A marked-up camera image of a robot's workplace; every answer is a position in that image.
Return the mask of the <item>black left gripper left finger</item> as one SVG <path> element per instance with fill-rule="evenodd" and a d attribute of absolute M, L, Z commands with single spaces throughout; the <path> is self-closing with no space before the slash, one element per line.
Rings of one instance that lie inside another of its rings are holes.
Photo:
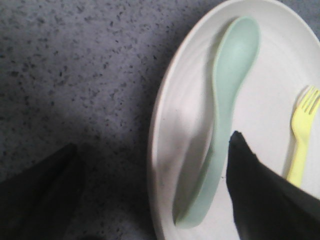
<path fill-rule="evenodd" d="M 61 240 L 85 185 L 77 146 L 68 144 L 0 184 L 2 240 Z"/>

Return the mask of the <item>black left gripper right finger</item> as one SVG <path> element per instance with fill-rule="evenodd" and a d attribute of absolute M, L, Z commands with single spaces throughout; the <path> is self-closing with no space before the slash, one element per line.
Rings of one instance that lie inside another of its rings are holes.
<path fill-rule="evenodd" d="M 229 141 L 226 183 L 242 240 L 318 240 L 320 201 L 262 164 L 244 136 Z"/>

